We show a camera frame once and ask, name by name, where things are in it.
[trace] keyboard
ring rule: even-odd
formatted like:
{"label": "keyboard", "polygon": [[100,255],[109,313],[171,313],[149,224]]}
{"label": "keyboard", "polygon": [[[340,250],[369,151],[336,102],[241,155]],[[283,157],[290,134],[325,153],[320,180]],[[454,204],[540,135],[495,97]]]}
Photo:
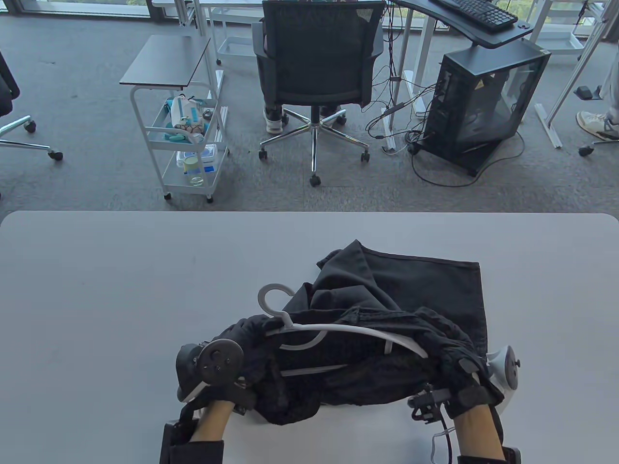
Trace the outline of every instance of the keyboard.
{"label": "keyboard", "polygon": [[518,21],[518,16],[509,13],[488,0],[431,0],[432,2],[458,11],[489,32],[505,29]]}

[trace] foot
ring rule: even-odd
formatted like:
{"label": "foot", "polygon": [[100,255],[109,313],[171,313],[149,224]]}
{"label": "foot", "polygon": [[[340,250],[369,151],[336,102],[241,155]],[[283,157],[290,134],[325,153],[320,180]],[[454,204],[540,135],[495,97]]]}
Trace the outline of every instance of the foot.
{"label": "foot", "polygon": [[[337,105],[337,106],[321,106],[320,107],[320,119],[328,118],[332,114],[336,114],[336,112],[340,111],[341,109],[342,109],[342,107],[339,106],[339,105]],[[335,122],[335,119],[332,119],[331,121],[327,122],[325,125],[331,127],[331,126],[333,126],[334,122]]]}
{"label": "foot", "polygon": [[281,134],[282,129],[282,113],[283,110],[270,110],[264,108],[262,115],[267,123],[267,132],[270,134]]}
{"label": "foot", "polygon": [[619,124],[613,124],[607,114],[581,111],[576,114],[576,122],[585,131],[602,140],[619,140]]}

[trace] office chair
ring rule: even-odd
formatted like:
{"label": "office chair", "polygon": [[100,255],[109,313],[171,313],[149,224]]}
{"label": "office chair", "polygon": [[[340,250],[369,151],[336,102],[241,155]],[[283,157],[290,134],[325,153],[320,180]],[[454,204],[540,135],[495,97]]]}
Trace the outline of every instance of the office chair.
{"label": "office chair", "polygon": [[[0,53],[0,116],[6,116],[13,111],[12,101],[19,97],[19,87],[17,82],[13,78],[9,66],[7,66],[2,53]],[[45,150],[49,157],[54,161],[60,161],[63,159],[61,152],[55,152],[51,147],[47,145],[38,144],[25,144],[22,142],[11,142],[10,140],[4,140],[1,137],[4,134],[8,134],[16,127],[23,126],[24,129],[30,134],[33,134],[37,129],[37,124],[31,116],[24,116],[16,121],[10,122],[5,126],[0,127],[0,147],[9,148],[32,148],[33,150]]]}
{"label": "office chair", "polygon": [[267,159],[266,145],[310,132],[311,178],[316,175],[316,139],[319,133],[363,148],[361,161],[369,161],[368,144],[330,127],[346,122],[346,110],[320,118],[320,106],[357,103],[367,105],[372,97],[372,74],[383,52],[379,23],[385,3],[263,1],[264,22],[252,24],[254,52],[258,58],[260,84],[267,105],[310,106],[307,118],[284,108],[282,124],[289,116],[301,127],[260,142],[258,156]]}

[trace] dark table top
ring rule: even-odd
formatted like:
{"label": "dark table top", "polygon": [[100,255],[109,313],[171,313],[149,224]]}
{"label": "dark table top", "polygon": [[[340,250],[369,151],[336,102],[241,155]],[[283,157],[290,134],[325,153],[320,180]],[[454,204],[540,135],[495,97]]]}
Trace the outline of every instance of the dark table top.
{"label": "dark table top", "polygon": [[457,12],[430,0],[394,0],[394,3],[436,18],[484,48],[498,48],[533,32],[533,26],[520,20],[500,32],[488,32]]}
{"label": "dark table top", "polygon": [[120,83],[187,87],[209,40],[187,35],[151,35]]}

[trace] computer case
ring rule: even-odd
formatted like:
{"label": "computer case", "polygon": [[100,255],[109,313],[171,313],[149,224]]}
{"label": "computer case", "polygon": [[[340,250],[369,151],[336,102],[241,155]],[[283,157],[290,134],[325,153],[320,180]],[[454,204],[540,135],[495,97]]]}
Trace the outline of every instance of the computer case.
{"label": "computer case", "polygon": [[445,54],[423,137],[410,150],[424,149],[476,176],[516,133],[549,58],[526,39]]}

